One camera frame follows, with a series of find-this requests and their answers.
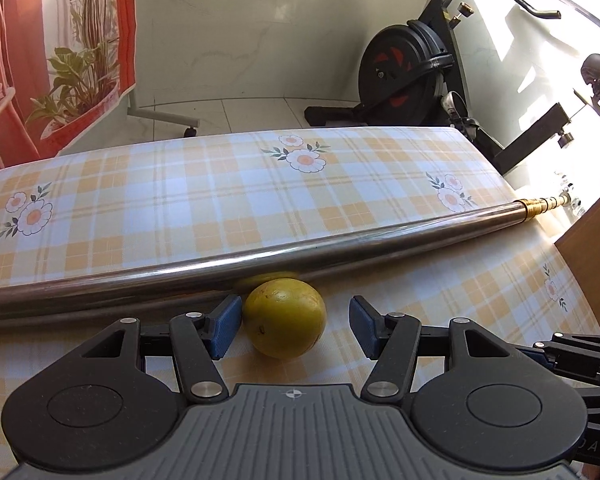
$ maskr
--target tablecloth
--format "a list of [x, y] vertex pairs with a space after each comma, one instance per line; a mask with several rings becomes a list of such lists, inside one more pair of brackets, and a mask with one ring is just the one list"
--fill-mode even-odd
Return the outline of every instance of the tablecloth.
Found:
[[[122, 146], [0, 171], [0, 286], [272, 246], [511, 202], [512, 189], [452, 128], [338, 128], [227, 134]], [[349, 299], [423, 324], [477, 321], [516, 344], [557, 330], [600, 333], [580, 287], [537, 222], [312, 283], [328, 323], [280, 362], [239, 332], [218, 362], [238, 382], [352, 383], [373, 363], [351, 333]], [[0, 335], [8, 393], [102, 326]], [[176, 388], [168, 358], [150, 373]], [[420, 358], [414, 387], [442, 372]], [[0, 430], [0, 476], [14, 464]]]

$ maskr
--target tiled floor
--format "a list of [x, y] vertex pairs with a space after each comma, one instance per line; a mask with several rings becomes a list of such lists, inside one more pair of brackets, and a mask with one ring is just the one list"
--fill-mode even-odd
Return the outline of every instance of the tiled floor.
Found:
[[[303, 115], [304, 109], [308, 106], [355, 106], [356, 104], [349, 101], [316, 99], [223, 99], [157, 105], [155, 110], [200, 119], [198, 135], [206, 136], [309, 128]], [[185, 129], [179, 124], [127, 117], [126, 127], [113, 135], [102, 148], [151, 140], [179, 139]]]

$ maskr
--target round fruit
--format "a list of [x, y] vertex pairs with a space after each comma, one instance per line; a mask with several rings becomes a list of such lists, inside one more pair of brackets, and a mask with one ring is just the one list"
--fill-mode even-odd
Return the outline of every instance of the round fruit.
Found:
[[292, 359], [320, 339], [327, 311], [311, 285], [280, 278], [263, 283], [249, 295], [242, 322], [249, 339], [264, 355]]

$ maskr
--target flower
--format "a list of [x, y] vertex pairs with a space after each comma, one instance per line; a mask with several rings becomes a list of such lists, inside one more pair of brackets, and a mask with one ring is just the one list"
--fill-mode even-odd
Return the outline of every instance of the flower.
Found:
[[445, 184], [456, 191], [460, 191], [462, 189], [462, 182], [460, 182], [460, 180], [451, 174], [445, 175]]
[[558, 301], [558, 288], [555, 286], [554, 282], [552, 282], [551, 280], [546, 280], [544, 282], [544, 288], [546, 289], [547, 293], [549, 294], [549, 297], [552, 300]]
[[42, 229], [51, 218], [52, 205], [44, 200], [30, 202], [20, 213], [18, 218], [18, 231], [25, 236], [37, 233]]
[[10, 199], [7, 200], [7, 205], [4, 208], [9, 213], [15, 213], [22, 209], [27, 201], [27, 195], [23, 192], [19, 191], [15, 195], [13, 195]]
[[318, 153], [304, 149], [293, 150], [286, 156], [286, 160], [294, 170], [303, 173], [317, 173], [326, 164], [324, 160], [318, 158]]
[[446, 187], [439, 189], [438, 198], [446, 208], [451, 209], [454, 213], [461, 213], [464, 211], [464, 198], [452, 189], [447, 189]]
[[293, 134], [279, 136], [278, 140], [285, 146], [302, 146], [304, 143], [304, 140]]

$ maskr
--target pink flower center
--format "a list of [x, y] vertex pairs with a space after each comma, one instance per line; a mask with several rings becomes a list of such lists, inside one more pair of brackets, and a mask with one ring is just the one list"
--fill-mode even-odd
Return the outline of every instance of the pink flower center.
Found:
[[42, 212], [40, 209], [34, 209], [31, 213], [27, 215], [27, 224], [33, 225], [37, 224], [42, 218]]
[[300, 155], [298, 157], [298, 164], [302, 164], [303, 166], [310, 166], [314, 163], [314, 159], [309, 155]]

